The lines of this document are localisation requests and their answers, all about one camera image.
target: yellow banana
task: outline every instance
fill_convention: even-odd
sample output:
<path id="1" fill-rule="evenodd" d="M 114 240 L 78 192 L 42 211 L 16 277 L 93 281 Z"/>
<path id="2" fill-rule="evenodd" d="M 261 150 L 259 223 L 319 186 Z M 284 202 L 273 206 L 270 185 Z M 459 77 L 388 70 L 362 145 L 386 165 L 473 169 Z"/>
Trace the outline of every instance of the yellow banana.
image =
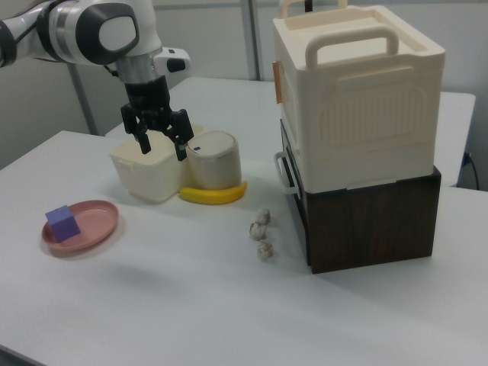
<path id="1" fill-rule="evenodd" d="M 247 181 L 236 187 L 219 190 L 184 187 L 180 189 L 180 197 L 195 204 L 228 204 L 239 200 L 246 188 Z"/>

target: box lid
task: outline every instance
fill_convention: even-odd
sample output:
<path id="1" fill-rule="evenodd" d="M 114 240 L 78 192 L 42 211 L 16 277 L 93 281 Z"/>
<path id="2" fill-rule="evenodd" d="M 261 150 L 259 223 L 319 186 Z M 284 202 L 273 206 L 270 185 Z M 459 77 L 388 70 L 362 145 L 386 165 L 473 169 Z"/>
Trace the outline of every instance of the box lid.
<path id="1" fill-rule="evenodd" d="M 387 55 L 437 56 L 444 49 L 382 6 L 319 11 L 274 19 L 297 69 Z"/>

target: drawer handle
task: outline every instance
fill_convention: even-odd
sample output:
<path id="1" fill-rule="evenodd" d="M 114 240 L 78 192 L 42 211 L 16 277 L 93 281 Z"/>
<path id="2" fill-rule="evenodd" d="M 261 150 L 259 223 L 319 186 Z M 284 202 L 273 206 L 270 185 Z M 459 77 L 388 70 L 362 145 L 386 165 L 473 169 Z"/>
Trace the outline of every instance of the drawer handle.
<path id="1" fill-rule="evenodd" d="M 291 178 L 293 179 L 294 187 L 287 187 L 286 184 L 284 183 L 283 173 L 281 172 L 281 168 L 280 168 L 280 162 L 279 162 L 280 159 L 287 160 L 288 166 L 290 167 L 290 173 L 291 173 Z M 278 173 L 278 177 L 280 178 L 281 190 L 283 191 L 283 193 L 298 194 L 298 197 L 300 198 L 300 190 L 298 189 L 297 179 L 295 178 L 293 167 L 290 164 L 290 158 L 288 158 L 287 153 L 284 151 L 277 152 L 274 155 L 274 163 L 276 165 L 276 171 Z"/>
<path id="2" fill-rule="evenodd" d="M 305 0 L 280 0 L 280 16 L 281 18 L 288 18 L 288 6 L 295 2 L 304 2 Z M 346 9 L 348 7 L 348 0 L 338 0 L 338 8 Z"/>
<path id="3" fill-rule="evenodd" d="M 375 38 L 387 39 L 387 54 L 389 56 L 398 53 L 398 47 L 400 45 L 398 34 L 392 27 L 380 24 L 373 27 L 357 27 L 354 29 L 339 30 L 333 33 L 315 36 L 307 44 L 307 48 L 305 49 L 305 63 L 309 69 L 317 67 L 317 52 L 323 47 L 351 43 L 359 40 L 373 40 Z"/>

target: small mushroom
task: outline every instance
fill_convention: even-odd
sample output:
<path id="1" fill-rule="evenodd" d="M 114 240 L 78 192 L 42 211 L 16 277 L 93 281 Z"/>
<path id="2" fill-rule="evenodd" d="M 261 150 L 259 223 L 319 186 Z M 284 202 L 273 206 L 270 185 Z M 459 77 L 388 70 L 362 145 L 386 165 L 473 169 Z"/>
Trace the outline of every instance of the small mushroom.
<path id="1" fill-rule="evenodd" d="M 270 259 L 274 253 L 273 245 L 268 240 L 261 240 L 259 242 L 258 255 L 263 261 Z"/>
<path id="2" fill-rule="evenodd" d="M 253 224 L 251 224 L 251 227 L 249 228 L 249 235 L 254 240 L 264 239 L 266 236 L 266 229 L 267 228 L 268 227 L 266 225 L 260 225 L 259 223 L 253 223 Z"/>
<path id="3" fill-rule="evenodd" d="M 271 221 L 271 214 L 267 208 L 264 208 L 258 212 L 258 216 L 256 217 L 256 223 L 261 225 L 268 225 Z"/>

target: pink plate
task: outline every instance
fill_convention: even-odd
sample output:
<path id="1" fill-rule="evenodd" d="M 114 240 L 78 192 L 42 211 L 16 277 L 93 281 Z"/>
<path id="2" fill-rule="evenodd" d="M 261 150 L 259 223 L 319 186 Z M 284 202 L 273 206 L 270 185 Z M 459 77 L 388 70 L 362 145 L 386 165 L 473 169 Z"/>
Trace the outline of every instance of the pink plate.
<path id="1" fill-rule="evenodd" d="M 85 201 L 69 206 L 81 231 L 63 242 L 58 242 L 51 225 L 47 222 L 43 227 L 43 240 L 51 248 L 58 251 L 72 252 L 86 249 L 98 244 L 117 227 L 119 211 L 115 205 L 107 201 Z"/>

